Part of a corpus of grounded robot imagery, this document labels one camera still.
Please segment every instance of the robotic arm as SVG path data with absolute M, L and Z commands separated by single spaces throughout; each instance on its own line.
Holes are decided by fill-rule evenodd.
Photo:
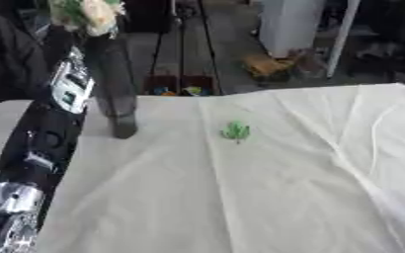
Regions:
M 72 47 L 0 156 L 0 253 L 33 252 L 56 187 L 75 151 L 94 81 Z

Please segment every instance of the green plastic toy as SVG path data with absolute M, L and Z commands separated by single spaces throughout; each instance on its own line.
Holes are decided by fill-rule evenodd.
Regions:
M 224 138 L 235 139 L 236 143 L 241 143 L 241 140 L 246 139 L 250 135 L 250 127 L 239 122 L 230 122 L 227 128 L 221 131 Z

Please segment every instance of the white cloth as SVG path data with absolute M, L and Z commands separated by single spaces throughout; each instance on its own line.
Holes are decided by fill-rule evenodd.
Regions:
M 90 110 L 39 253 L 405 253 L 403 85 L 142 97 L 138 121 L 116 140 Z

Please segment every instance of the black chair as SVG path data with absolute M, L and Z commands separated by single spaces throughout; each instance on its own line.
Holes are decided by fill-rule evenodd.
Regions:
M 377 36 L 365 41 L 368 47 L 356 53 L 348 73 L 375 73 L 395 81 L 405 61 L 405 0 L 363 1 L 357 23 L 368 25 Z

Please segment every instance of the tripod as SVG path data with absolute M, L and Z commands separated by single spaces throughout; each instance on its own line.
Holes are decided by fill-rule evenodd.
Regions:
M 213 43 L 212 43 L 212 39 L 211 39 L 211 35 L 210 32 L 208 30 L 208 24 L 207 24 L 207 14 L 205 11 L 205 6 L 203 4 L 203 0 L 197 0 L 197 5 L 198 5 L 198 9 L 200 11 L 200 17 L 202 20 L 202 25 L 203 25 L 203 29 L 204 29 L 204 35 L 205 35 L 205 41 L 207 43 L 207 48 L 208 48 L 208 52 L 210 55 L 210 61 L 211 61 L 211 65 L 213 68 L 213 74 L 214 74 L 214 78 L 215 78 L 215 82 L 216 82 L 216 90 L 214 91 L 216 94 L 218 95 L 222 95 L 223 91 L 221 88 L 221 82 L 220 82 L 220 78 L 219 78 L 219 71 L 217 68 L 217 64 L 216 64 L 216 55 L 214 52 L 214 48 L 213 48 Z M 164 9 L 164 16 L 163 16 L 163 20 L 164 23 L 163 24 L 168 24 L 169 20 L 169 13 L 172 12 L 172 15 L 175 19 L 176 24 L 178 25 L 179 28 L 179 69 L 178 69 L 178 78 L 177 78 L 177 90 L 180 92 L 182 91 L 183 87 L 185 87 L 185 38 L 186 38 L 186 30 L 187 30 L 187 21 L 189 19 L 191 19 L 193 16 L 197 15 L 197 10 L 195 10 L 194 7 L 192 7 L 191 5 L 189 5 L 186 2 L 179 2 L 176 3 L 175 0 L 172 0 L 171 4 L 167 5 L 167 7 Z M 150 77 L 153 77 L 155 75 L 155 68 L 156 68 L 156 64 L 158 62 L 158 56 L 159 56 L 159 52 L 161 50 L 161 45 L 163 42 L 163 37 L 165 34 L 166 29 L 165 28 L 161 28 L 159 33 L 158 33 L 158 39 L 156 42 L 156 46 L 155 46 L 155 52 L 153 53 L 153 62 L 152 65 L 150 67 Z

